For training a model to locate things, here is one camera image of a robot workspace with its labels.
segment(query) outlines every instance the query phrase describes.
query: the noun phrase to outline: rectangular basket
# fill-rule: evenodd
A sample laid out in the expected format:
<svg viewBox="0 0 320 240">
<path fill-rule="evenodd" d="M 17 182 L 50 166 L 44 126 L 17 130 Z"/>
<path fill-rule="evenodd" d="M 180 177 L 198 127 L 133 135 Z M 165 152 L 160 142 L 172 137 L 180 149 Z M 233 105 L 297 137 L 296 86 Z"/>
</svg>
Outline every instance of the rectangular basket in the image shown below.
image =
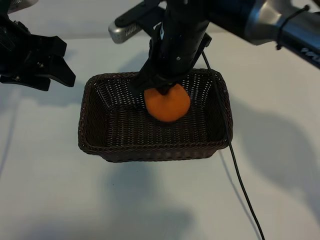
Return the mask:
<svg viewBox="0 0 320 240">
<path fill-rule="evenodd" d="M 86 84 L 81 105 L 78 143 L 87 154 L 108 162 L 203 159 L 228 146 L 215 94 L 217 82 L 233 136 L 233 119 L 226 83 L 220 73 L 193 69 L 181 81 L 191 99 L 188 113 L 171 124 L 149 115 L 143 98 L 128 92 L 137 72 L 106 73 Z"/>
</svg>

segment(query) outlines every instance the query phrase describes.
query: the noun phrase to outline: orange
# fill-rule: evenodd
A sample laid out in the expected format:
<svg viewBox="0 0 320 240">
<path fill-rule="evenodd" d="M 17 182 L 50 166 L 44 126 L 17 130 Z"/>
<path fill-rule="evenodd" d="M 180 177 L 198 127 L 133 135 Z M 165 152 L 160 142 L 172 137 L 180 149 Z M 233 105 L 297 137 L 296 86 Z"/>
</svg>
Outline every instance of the orange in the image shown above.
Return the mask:
<svg viewBox="0 0 320 240">
<path fill-rule="evenodd" d="M 149 114 L 162 122 L 174 122 L 189 110 L 190 97 L 180 84 L 171 87 L 166 95 L 156 88 L 144 91 L 144 100 Z"/>
</svg>

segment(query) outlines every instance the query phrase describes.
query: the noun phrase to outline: white surface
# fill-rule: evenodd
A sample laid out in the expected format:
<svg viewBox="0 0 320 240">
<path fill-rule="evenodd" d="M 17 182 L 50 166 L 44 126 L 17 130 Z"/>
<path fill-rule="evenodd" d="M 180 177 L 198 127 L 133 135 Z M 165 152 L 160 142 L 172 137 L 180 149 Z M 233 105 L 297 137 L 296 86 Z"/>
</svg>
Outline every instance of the white surface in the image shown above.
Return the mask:
<svg viewBox="0 0 320 240">
<path fill-rule="evenodd" d="M 109 24 L 140 2 L 142 0 L 39 0 L 36 5 L 9 16 L 36 35 L 68 39 L 109 37 Z M 314 6 L 311 0 L 293 2 L 299 7 Z M 213 24 L 207 30 L 208 33 L 221 31 Z"/>
<path fill-rule="evenodd" d="M 266 239 L 318 240 L 319 70 L 273 43 L 212 38 L 206 53 L 228 86 L 233 147 Z M 138 71 L 148 42 L 68 40 L 74 88 L 0 85 L 1 240 L 258 239 L 228 149 L 202 160 L 119 164 L 79 150 L 86 81 Z"/>
</svg>

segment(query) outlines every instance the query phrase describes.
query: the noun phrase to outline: white wall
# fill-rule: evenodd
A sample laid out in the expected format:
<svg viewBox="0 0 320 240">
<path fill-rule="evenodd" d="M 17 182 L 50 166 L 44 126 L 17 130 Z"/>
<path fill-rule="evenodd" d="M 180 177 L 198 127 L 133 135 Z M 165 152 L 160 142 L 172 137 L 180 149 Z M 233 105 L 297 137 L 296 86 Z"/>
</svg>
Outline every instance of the white wall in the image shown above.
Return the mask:
<svg viewBox="0 0 320 240">
<path fill-rule="evenodd" d="M 108 25 L 142 0 L 39 0 L 10 18 L 23 22 L 33 34 L 61 38 L 108 37 Z M 294 0 L 304 6 L 311 0 Z M 208 32 L 221 32 L 211 24 Z"/>
</svg>

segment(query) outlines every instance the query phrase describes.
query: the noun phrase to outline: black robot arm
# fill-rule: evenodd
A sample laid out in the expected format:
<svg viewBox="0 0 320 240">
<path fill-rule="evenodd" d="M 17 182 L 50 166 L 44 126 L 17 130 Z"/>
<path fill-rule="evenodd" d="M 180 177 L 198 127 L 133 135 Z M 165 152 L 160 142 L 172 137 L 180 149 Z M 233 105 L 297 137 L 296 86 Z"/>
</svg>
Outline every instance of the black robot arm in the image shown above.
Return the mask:
<svg viewBox="0 0 320 240">
<path fill-rule="evenodd" d="M 129 85 L 134 95 L 149 88 L 165 94 L 183 79 L 210 43 L 209 22 L 254 45 L 276 41 L 278 50 L 284 46 L 320 68 L 320 15 L 308 6 L 299 9 L 290 0 L 168 0 L 164 10 L 158 4 L 142 2 L 109 27 L 116 43 L 141 29 L 151 36 L 149 58 Z M 144 21 L 156 11 L 162 14 Z"/>
</svg>

